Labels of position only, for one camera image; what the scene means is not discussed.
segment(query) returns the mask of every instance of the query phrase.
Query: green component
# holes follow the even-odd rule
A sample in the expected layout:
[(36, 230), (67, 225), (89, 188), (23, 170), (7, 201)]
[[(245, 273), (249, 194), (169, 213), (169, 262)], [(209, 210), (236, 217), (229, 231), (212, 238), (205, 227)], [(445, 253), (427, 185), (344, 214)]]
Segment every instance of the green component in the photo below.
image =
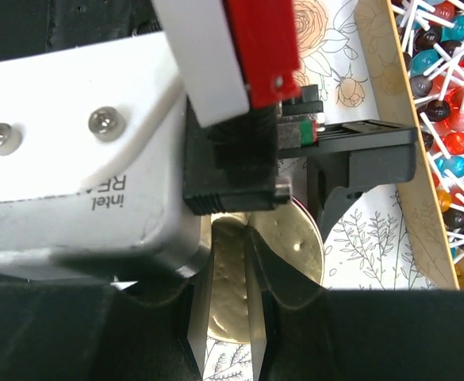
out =
[(301, 121), (298, 128), (301, 131), (301, 146), (313, 145), (313, 121)]

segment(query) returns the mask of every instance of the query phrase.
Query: floral paper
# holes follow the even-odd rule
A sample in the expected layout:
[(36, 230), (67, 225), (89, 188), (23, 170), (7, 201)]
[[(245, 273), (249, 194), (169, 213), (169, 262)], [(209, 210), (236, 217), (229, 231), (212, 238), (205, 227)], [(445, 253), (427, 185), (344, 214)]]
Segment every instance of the floral paper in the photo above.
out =
[[(293, 0), (301, 56), (301, 70), (296, 73), (296, 80), (302, 86), (319, 86), (328, 124), (379, 119), (353, 14), (356, 5), (357, 0)], [(384, 25), (375, 25), (374, 15), (371, 14), (368, 22), (372, 25), (368, 27), (381, 33)], [(386, 92), (396, 91), (396, 83), (389, 81), (388, 60), (383, 67), (381, 72), (373, 73), (374, 79), (382, 81)], [(292, 177), (294, 196), (305, 204), (305, 159), (283, 160), (280, 173)], [(394, 185), (376, 187), (364, 194), (336, 224), (325, 248), (323, 285), (327, 288), (427, 290), (433, 287), (416, 270)], [(253, 380), (250, 350), (249, 345), (209, 338), (204, 380)]]

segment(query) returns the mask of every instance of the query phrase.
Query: blue lollipop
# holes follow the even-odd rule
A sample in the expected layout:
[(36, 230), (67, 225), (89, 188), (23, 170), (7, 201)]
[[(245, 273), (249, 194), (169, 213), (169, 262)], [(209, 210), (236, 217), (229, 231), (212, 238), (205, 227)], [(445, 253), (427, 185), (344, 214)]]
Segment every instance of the blue lollipop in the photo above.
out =
[(457, 16), (453, 22), (454, 28), (443, 28), (443, 35), (449, 37), (448, 40), (464, 40), (464, 14)]
[(439, 54), (435, 49), (428, 49), (418, 53), (412, 61), (411, 76), (423, 74), (438, 59)]
[(445, 170), (449, 169), (457, 178), (464, 176), (464, 157), (462, 156), (452, 156), (448, 160), (443, 160), (443, 165), (441, 166), (441, 172), (443, 176), (446, 176)]

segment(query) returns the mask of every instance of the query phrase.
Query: black bracket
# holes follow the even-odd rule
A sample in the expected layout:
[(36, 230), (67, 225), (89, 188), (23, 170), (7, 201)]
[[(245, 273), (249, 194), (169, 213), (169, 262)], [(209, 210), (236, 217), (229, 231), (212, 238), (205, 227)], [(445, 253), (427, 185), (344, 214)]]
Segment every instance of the black bracket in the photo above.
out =
[(363, 193), (413, 179), (416, 142), (415, 126), (356, 121), (325, 126), (315, 145), (279, 155), (308, 158), (308, 210), (325, 240)]
[(183, 198), (196, 215), (272, 210), (290, 194), (276, 189), (275, 107), (203, 129), (188, 101)]
[(464, 291), (327, 291), (246, 229), (255, 379), (464, 379)]

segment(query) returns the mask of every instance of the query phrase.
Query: floral pattern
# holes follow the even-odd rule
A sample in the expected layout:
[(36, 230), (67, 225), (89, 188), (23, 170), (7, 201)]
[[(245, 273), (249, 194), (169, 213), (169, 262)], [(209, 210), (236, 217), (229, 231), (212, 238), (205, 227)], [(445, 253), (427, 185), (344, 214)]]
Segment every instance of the floral pattern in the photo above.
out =
[(374, 188), (339, 220), (327, 239), (325, 267), (324, 285), (334, 289), (433, 287), (416, 269), (395, 186)]
[(359, 57), (360, 49), (351, 43), (351, 35), (357, 31), (353, 20), (355, 5), (356, 0), (346, 2), (337, 10), (331, 24), (319, 0), (296, 0), (293, 4), (301, 57), (301, 70), (295, 74), (297, 84), (317, 84), (320, 97), (326, 101), (329, 92), (326, 79), (336, 75), (339, 79), (336, 101), (346, 107), (359, 107), (366, 91), (361, 81), (351, 77), (351, 64), (348, 74), (341, 75), (330, 62), (334, 61), (332, 56), (344, 55), (342, 58), (348, 62)]

